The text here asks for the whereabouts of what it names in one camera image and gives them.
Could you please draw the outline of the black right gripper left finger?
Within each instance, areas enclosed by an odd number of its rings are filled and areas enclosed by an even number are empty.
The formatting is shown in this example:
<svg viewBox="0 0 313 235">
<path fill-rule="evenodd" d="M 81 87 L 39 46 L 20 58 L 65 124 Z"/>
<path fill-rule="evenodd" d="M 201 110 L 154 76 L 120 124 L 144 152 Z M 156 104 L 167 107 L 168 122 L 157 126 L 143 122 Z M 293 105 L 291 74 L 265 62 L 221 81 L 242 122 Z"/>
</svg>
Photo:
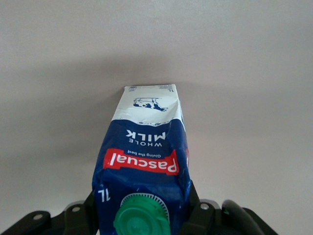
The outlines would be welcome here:
<svg viewBox="0 0 313 235">
<path fill-rule="evenodd" d="M 86 200 L 69 204 L 52 217 L 48 211 L 33 211 L 2 232 L 3 235 L 95 235 L 98 217 L 91 192 Z"/>
</svg>

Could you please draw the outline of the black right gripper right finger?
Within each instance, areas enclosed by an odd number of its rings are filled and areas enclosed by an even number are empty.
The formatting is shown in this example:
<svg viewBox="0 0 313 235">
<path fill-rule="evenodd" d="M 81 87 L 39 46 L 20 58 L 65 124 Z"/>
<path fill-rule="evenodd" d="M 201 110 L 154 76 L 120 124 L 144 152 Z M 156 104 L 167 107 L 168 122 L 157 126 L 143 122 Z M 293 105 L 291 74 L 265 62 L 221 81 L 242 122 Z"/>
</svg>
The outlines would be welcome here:
<svg viewBox="0 0 313 235">
<path fill-rule="evenodd" d="M 187 220 L 183 223 L 181 235 L 208 235 L 216 222 L 216 213 L 220 210 L 217 202 L 209 199 L 200 199 L 192 182 Z"/>
</svg>

